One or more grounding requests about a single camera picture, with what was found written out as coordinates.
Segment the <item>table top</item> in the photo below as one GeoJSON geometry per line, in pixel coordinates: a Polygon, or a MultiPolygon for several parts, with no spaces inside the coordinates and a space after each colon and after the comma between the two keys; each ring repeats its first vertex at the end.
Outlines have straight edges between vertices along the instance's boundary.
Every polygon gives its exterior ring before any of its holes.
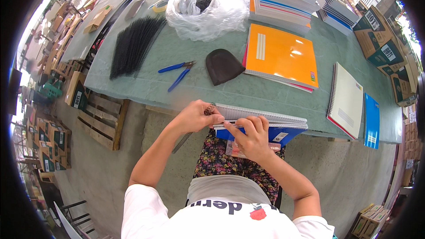
{"type": "Polygon", "coordinates": [[[69,61],[71,59],[85,59],[93,45],[94,41],[98,37],[103,26],[108,22],[109,18],[118,10],[120,5],[125,0],[101,0],[99,3],[90,11],[84,18],[83,23],[80,25],[80,29],[75,33],[73,40],[69,43],[65,53],[62,56],[61,61],[69,61]],[[105,19],[100,24],[99,28],[91,33],[84,33],[84,28],[91,22],[94,16],[108,4],[112,6],[112,10],[108,13],[105,19]]]}
{"type": "MultiPolygon", "coordinates": [[[[353,33],[345,36],[315,17],[312,17],[311,30],[305,37],[313,42],[317,63],[319,89],[312,94],[247,74],[213,86],[205,66],[205,57],[215,49],[224,48],[242,61],[251,20],[246,21],[245,32],[228,32],[209,43],[181,40],[175,29],[166,25],[153,44],[138,76],[123,76],[110,81],[109,73],[118,33],[136,18],[156,15],[148,7],[158,0],[146,0],[135,18],[125,21],[125,14],[136,1],[138,0],[133,0],[123,11],[104,39],[85,81],[88,88],[111,97],[128,98],[169,109],[178,109],[177,105],[181,101],[202,99],[207,102],[288,114],[308,120],[310,130],[306,131],[306,134],[348,139],[342,130],[326,119],[333,64],[339,62],[363,85],[364,92],[380,104],[380,141],[401,142],[401,108],[395,103],[390,79],[365,59],[353,33]],[[181,83],[168,93],[167,89],[183,69],[162,74],[157,71],[169,65],[192,60],[198,63],[181,83]]],[[[362,121],[359,138],[363,138],[363,130],[362,121]]]]}

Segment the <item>blue-handled pliers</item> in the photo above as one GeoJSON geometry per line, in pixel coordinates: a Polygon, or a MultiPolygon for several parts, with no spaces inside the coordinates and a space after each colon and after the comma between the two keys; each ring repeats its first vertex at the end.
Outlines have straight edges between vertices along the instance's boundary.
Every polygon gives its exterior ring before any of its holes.
{"type": "Polygon", "coordinates": [[[164,67],[163,69],[158,70],[158,73],[162,73],[162,72],[166,72],[166,71],[170,71],[173,69],[179,69],[181,67],[186,67],[186,69],[180,74],[180,76],[176,79],[176,81],[168,88],[168,92],[171,92],[176,86],[177,84],[179,84],[179,82],[182,81],[182,79],[184,78],[184,76],[190,71],[190,68],[196,64],[196,62],[190,61],[190,62],[186,62],[186,63],[180,63],[177,65],[173,65],[173,66],[167,66],[164,67]]]}

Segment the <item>hand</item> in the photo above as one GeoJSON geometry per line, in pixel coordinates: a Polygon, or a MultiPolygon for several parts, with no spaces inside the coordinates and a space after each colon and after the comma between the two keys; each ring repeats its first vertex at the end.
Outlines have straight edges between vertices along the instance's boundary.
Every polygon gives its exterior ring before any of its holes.
{"type": "Polygon", "coordinates": [[[245,156],[258,164],[262,164],[274,151],[269,148],[269,121],[264,116],[248,116],[240,118],[235,125],[245,128],[246,134],[234,127],[231,123],[225,122],[224,127],[235,137],[239,149],[245,156]]]}
{"type": "Polygon", "coordinates": [[[213,124],[224,121],[224,116],[215,107],[211,111],[211,115],[204,115],[204,111],[210,105],[210,103],[201,100],[191,102],[170,122],[169,126],[177,130],[181,135],[189,132],[198,132],[205,126],[213,128],[213,124]]]}

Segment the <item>masking tape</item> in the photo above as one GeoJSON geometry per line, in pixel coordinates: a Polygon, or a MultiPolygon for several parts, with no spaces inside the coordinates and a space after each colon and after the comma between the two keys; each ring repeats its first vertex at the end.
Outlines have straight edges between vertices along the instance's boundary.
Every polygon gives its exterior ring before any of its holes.
{"type": "Polygon", "coordinates": [[[152,10],[155,12],[163,12],[167,9],[167,4],[169,0],[159,0],[152,5],[152,10]]]}

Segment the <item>lap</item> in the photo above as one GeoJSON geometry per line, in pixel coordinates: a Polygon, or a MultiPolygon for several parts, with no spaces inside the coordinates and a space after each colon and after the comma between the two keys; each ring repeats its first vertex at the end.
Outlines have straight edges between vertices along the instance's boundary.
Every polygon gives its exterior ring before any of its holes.
{"type": "MultiPolygon", "coordinates": [[[[205,138],[193,178],[219,174],[240,175],[256,182],[274,204],[278,196],[279,183],[256,162],[226,155],[226,146],[227,141],[216,138],[215,131],[210,129],[205,138]]],[[[276,155],[284,159],[284,148],[277,151],[276,155]]]]}

